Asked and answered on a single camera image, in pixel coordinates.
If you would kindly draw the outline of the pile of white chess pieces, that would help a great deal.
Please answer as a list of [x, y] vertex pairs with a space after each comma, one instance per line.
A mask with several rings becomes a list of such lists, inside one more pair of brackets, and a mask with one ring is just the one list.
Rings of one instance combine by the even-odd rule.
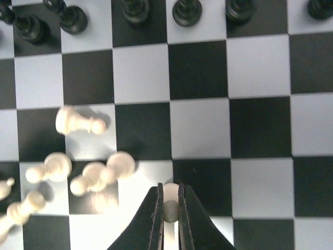
[[[77, 130], [88, 133], [102, 134], [107, 125], [103, 119], [84, 117], [73, 106], [61, 107], [56, 115], [56, 130], [59, 134], [67, 135]], [[119, 151], [112, 154], [105, 164], [94, 161], [87, 164], [82, 173], [73, 178], [70, 191], [75, 196], [83, 196], [89, 192], [100, 192], [119, 179], [131, 176], [135, 171], [135, 160], [127, 152]], [[25, 177], [30, 183], [40, 183], [45, 180], [63, 182], [72, 171], [70, 158], [61, 152], [49, 154], [43, 164], [29, 168]], [[24, 200], [11, 203], [6, 213], [1, 216], [1, 242], [5, 242], [10, 229], [24, 225], [31, 214], [41, 211], [46, 206], [43, 194], [37, 190], [27, 193]]]

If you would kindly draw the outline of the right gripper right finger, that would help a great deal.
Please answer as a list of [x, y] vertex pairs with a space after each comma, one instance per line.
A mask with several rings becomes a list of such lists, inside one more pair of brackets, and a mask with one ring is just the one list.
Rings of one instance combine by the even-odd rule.
[[181, 249], [235, 249], [214, 225], [190, 185], [179, 184], [178, 202]]

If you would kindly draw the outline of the white pawn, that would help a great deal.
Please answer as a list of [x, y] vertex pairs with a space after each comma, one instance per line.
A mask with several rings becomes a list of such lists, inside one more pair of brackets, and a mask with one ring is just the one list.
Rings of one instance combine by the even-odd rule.
[[178, 188], [175, 183], [168, 183], [163, 186], [163, 218], [167, 223], [178, 221]]

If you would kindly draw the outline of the black chess pieces row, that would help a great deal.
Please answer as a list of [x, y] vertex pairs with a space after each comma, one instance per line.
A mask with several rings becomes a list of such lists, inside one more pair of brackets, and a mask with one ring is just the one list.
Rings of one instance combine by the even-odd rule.
[[[67, 6], [64, 1], [43, 1], [44, 7], [58, 16], [60, 27], [69, 34], [82, 33], [88, 24], [87, 15], [79, 6]], [[230, 23], [245, 23], [255, 13], [256, 1], [226, 1], [225, 15]], [[149, 1], [123, 1], [122, 13], [134, 26], [146, 22], [150, 12]], [[313, 19], [327, 20], [332, 17], [332, 1], [308, 1], [307, 12]], [[202, 14], [200, 1], [176, 1], [172, 16], [177, 25], [191, 27]], [[31, 44], [41, 43], [46, 25], [35, 15], [20, 16], [8, 6], [1, 6], [1, 21], [16, 28], [22, 40]]]

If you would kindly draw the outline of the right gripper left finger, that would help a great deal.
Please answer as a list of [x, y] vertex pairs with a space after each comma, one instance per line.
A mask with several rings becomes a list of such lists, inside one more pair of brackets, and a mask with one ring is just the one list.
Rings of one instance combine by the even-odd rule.
[[163, 184], [147, 192], [130, 224], [108, 250], [159, 250], [163, 241]]

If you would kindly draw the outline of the black white chessboard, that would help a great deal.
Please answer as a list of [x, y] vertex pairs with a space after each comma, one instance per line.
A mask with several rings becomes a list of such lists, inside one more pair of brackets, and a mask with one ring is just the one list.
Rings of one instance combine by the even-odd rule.
[[[41, 46], [1, 24], [1, 178], [14, 178], [1, 212], [39, 190], [46, 207], [12, 228], [2, 249], [107, 249], [157, 183], [191, 185], [237, 249], [332, 249], [332, 20], [307, 1], [258, 1], [234, 26], [224, 1], [203, 1], [193, 27], [173, 1], [150, 1], [130, 26], [121, 1], [67, 1], [88, 16], [69, 35], [42, 1], [2, 1], [50, 29]], [[102, 134], [59, 134], [63, 106], [103, 119]], [[75, 196], [94, 161], [129, 153], [134, 173]], [[67, 180], [30, 183], [54, 152]]]

